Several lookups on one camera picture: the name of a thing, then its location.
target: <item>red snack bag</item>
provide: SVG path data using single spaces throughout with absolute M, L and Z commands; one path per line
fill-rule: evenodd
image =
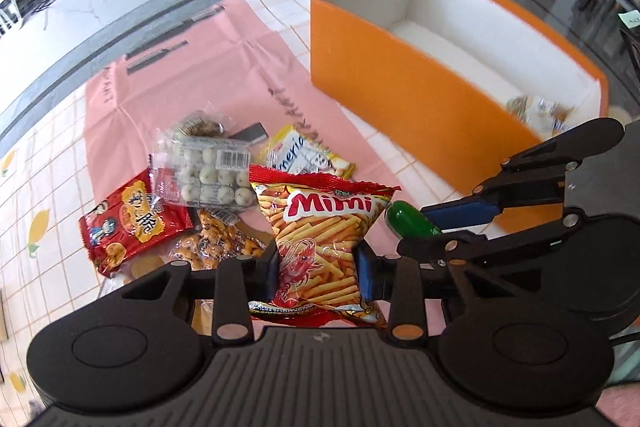
M 149 169 L 112 192 L 78 223 L 89 259 L 105 276 L 193 226 L 186 207 L 163 204 L 151 193 Z
M 360 295 L 351 251 L 400 187 L 259 165 L 250 166 L 249 181 L 280 254 L 280 285 L 267 307 L 283 315 L 321 307 L 381 325 L 382 312 Z

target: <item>round snack ball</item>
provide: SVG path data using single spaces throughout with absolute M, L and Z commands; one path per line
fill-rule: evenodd
M 239 187 L 250 187 L 249 183 L 249 171 L 241 171 L 236 174 L 236 185 Z
M 184 201 L 198 201 L 200 191 L 195 185 L 187 184 L 182 188 L 180 195 Z
M 218 203 L 231 204 L 234 201 L 234 190 L 231 187 L 220 187 L 218 189 Z
M 218 171 L 213 167 L 203 167 L 200 171 L 200 182 L 205 185 L 213 185 L 218 181 Z
M 233 171 L 219 171 L 218 172 L 218 182 L 221 185 L 233 185 L 236 181 L 236 173 Z
M 200 163 L 202 161 L 202 154 L 199 149 L 185 149 L 184 157 L 189 163 Z
M 192 178 L 198 175 L 198 168 L 193 165 L 187 165 L 178 172 L 178 179 L 183 183 L 189 183 Z
M 214 203 L 218 200 L 218 189 L 211 185 L 204 185 L 200 189 L 200 199 L 202 201 L 210 201 Z
M 215 165 L 217 156 L 218 151 L 211 147 L 207 147 L 206 149 L 202 150 L 202 161 L 204 161 L 204 163 Z
M 236 190 L 236 203 L 240 206 L 249 206 L 254 202 L 254 192 L 250 188 L 240 187 Z

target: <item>plastic wrapper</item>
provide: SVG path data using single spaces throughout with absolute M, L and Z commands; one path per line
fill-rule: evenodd
M 198 218 L 202 229 L 183 235 L 172 254 L 174 259 L 190 263 L 192 269 L 211 270 L 229 257 L 260 257 L 264 253 L 266 245 L 234 214 L 201 208 Z
M 259 165 L 249 176 L 280 254 L 280 284 L 266 306 L 284 315 L 321 307 L 382 325 L 382 312 L 360 295 L 351 251 L 399 187 Z
M 193 225 L 186 208 L 165 204 L 151 193 L 145 169 L 82 216 L 79 226 L 89 259 L 108 276 Z
M 507 111 L 543 139 L 549 139 L 568 130 L 565 124 L 574 111 L 541 96 L 518 96 L 507 102 Z
M 244 209 L 255 204 L 248 179 L 250 146 L 242 140 L 159 132 L 153 190 L 185 206 Z
M 355 169 L 355 164 L 300 134 L 293 125 L 271 138 L 260 158 L 264 165 L 289 174 L 325 172 L 349 179 Z
M 229 117 L 216 112 L 194 111 L 172 128 L 171 138 L 185 136 L 220 138 L 228 135 L 236 124 Z

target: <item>mimi snack bag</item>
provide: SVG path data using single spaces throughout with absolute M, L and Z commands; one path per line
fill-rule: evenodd
M 280 253 L 280 285 L 272 304 L 292 311 L 313 304 L 382 325 L 378 307 L 360 295 L 351 251 L 400 187 L 259 165 L 250 166 L 249 180 Z

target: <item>clear plastic packaging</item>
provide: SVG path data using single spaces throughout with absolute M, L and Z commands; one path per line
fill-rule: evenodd
M 257 230 L 224 210 L 198 211 L 201 230 L 183 235 L 176 243 L 172 257 L 187 261 L 194 270 L 211 270 L 220 261 L 238 255 L 260 257 L 266 245 Z
M 152 163 L 154 194 L 168 203 L 234 210 L 255 203 L 248 142 L 159 132 Z

